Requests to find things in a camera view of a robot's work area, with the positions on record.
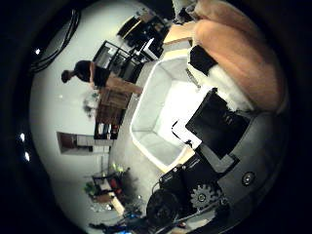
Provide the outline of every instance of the table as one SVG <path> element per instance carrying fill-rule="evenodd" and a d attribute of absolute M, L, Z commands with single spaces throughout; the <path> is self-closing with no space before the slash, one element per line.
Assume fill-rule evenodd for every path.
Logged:
<path fill-rule="evenodd" d="M 186 22 L 184 25 L 173 24 L 164 40 L 164 45 L 181 41 L 191 41 L 193 39 L 195 24 L 195 21 Z"/>

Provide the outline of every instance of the black wire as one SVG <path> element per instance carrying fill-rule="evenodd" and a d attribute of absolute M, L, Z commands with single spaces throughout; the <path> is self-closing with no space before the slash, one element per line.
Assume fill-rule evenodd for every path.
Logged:
<path fill-rule="evenodd" d="M 64 40 L 63 40 L 61 46 L 56 51 L 51 53 L 49 56 L 42 58 L 40 60 L 34 61 L 30 65 L 30 72 L 36 73 L 36 72 L 42 71 L 42 70 L 46 69 L 56 59 L 56 57 L 69 44 L 70 39 L 72 38 L 72 36 L 74 35 L 75 31 L 78 28 L 78 25 L 80 23 L 80 19 L 81 19 L 81 13 L 76 11 L 76 10 L 72 10 L 71 20 L 70 20 L 68 29 L 66 31 L 66 34 L 64 36 Z"/>
<path fill-rule="evenodd" d="M 154 186 L 152 187 L 152 194 L 154 193 L 154 188 L 156 187 L 157 184 L 159 184 L 159 181 L 156 182 L 156 183 L 154 184 Z"/>

